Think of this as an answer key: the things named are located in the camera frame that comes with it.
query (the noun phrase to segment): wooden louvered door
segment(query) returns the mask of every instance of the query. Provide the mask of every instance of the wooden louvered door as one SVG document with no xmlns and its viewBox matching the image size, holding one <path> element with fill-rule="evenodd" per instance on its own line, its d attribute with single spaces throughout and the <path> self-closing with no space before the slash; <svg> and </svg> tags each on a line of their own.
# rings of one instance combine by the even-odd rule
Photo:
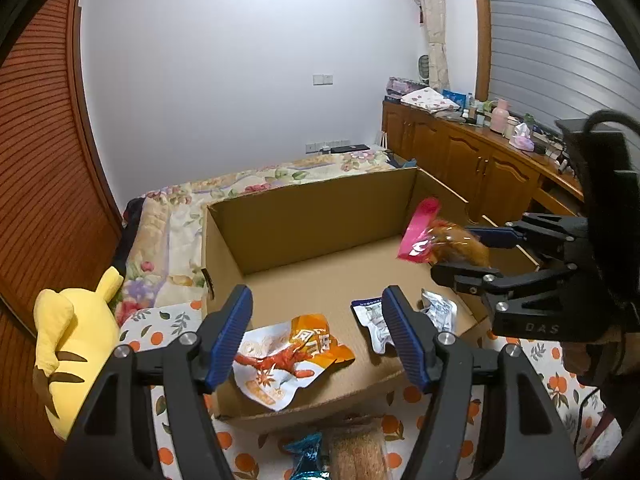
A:
<svg viewBox="0 0 640 480">
<path fill-rule="evenodd" d="M 120 238 L 87 131 L 77 1 L 48 0 L 0 67 L 0 436 L 45 478 L 61 446 L 31 387 L 33 303 L 95 288 Z"/>
</svg>

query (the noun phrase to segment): beige curtain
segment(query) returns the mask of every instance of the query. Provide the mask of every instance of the beige curtain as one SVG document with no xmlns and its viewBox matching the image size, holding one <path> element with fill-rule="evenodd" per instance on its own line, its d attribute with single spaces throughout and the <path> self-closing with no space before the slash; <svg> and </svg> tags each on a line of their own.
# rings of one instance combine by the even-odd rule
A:
<svg viewBox="0 0 640 480">
<path fill-rule="evenodd" d="M 420 0 L 424 28 L 429 43 L 429 86 L 438 91 L 449 89 L 449 68 L 445 38 L 445 1 Z"/>
</svg>

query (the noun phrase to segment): pink bottle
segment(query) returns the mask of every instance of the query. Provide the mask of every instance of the pink bottle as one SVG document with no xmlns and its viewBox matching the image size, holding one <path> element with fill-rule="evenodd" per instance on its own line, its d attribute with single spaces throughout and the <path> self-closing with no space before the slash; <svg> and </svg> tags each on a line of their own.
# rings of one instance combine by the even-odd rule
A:
<svg viewBox="0 0 640 480">
<path fill-rule="evenodd" d="M 507 120 L 509 119 L 509 103 L 504 99 L 498 99 L 498 105 L 491 113 L 491 125 L 489 126 L 494 132 L 501 135 L 507 129 Z"/>
</svg>

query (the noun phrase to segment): yellow plush toy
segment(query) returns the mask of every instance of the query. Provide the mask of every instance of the yellow plush toy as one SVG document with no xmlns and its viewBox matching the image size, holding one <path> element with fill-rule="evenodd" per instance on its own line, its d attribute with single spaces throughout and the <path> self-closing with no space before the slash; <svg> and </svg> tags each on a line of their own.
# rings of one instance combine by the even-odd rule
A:
<svg viewBox="0 0 640 480">
<path fill-rule="evenodd" d="M 38 330 L 33 386 L 57 436 L 66 440 L 102 366 L 118 343 L 118 325 L 107 302 L 122 284 L 110 267 L 95 292 L 43 290 L 33 318 Z"/>
</svg>

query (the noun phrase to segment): window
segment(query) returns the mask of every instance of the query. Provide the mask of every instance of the window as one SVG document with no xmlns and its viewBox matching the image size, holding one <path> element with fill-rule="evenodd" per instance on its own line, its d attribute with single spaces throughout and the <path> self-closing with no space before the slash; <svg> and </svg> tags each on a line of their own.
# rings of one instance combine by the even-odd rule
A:
<svg viewBox="0 0 640 480">
<path fill-rule="evenodd" d="M 490 0 L 489 97 L 543 126 L 602 108 L 640 120 L 640 71 L 591 0 Z M 640 137 L 628 136 L 640 162 Z"/>
</svg>

